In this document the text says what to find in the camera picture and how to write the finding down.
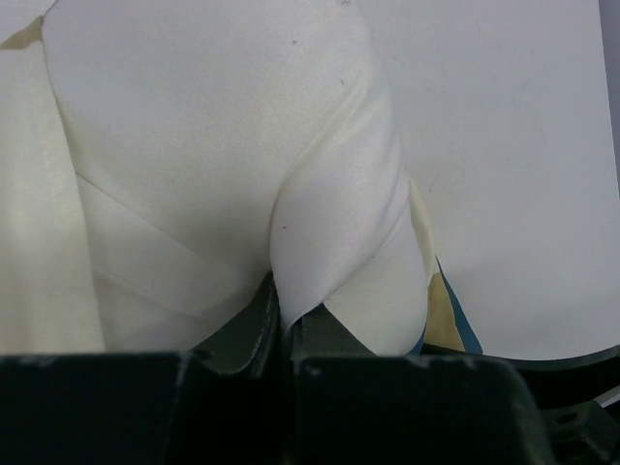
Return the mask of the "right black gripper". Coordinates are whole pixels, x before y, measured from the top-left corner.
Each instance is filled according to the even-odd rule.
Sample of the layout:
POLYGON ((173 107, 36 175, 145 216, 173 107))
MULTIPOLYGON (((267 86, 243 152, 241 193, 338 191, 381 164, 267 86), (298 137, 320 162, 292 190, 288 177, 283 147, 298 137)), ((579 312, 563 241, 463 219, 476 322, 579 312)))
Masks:
POLYGON ((517 360, 558 464, 619 462, 619 348, 555 360, 517 360))

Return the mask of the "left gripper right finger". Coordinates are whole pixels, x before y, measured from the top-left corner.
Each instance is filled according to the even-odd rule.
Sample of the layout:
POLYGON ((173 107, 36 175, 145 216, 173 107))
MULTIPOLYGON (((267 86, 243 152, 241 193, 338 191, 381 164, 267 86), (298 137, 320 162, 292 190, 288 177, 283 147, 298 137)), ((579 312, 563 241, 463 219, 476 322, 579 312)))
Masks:
POLYGON ((304 357, 374 357, 324 304, 301 317, 292 327, 290 359, 304 357))

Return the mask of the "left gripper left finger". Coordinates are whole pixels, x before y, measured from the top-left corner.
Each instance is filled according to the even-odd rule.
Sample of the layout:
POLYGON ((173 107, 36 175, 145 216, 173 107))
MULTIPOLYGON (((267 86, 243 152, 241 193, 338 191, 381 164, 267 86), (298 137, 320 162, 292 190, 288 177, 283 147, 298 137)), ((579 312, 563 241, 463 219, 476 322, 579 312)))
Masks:
POLYGON ((221 376, 262 376, 277 350, 279 312, 273 276, 267 273, 251 301, 192 353, 221 376))

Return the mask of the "white pillow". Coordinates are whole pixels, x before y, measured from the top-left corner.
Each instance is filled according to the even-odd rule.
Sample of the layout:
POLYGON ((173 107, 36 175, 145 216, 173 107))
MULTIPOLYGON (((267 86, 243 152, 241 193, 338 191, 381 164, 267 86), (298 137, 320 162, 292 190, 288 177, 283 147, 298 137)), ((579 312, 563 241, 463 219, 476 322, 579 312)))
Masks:
POLYGON ((60 1, 46 62, 111 350, 188 349, 272 275, 401 355, 427 314, 388 82, 350 1, 60 1))

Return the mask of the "blue beige white pillowcase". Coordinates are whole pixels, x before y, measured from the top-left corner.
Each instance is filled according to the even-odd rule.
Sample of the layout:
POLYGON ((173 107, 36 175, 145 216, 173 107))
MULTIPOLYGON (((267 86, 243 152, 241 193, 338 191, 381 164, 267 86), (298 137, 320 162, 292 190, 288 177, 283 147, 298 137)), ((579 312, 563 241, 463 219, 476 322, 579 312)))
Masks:
MULTIPOLYGON (((106 345, 78 179, 47 66, 45 15, 1 46, 1 350, 137 351, 106 345)), ((441 269, 429 217, 406 174, 427 277, 425 326, 407 353, 425 343, 477 353, 480 342, 441 269)))

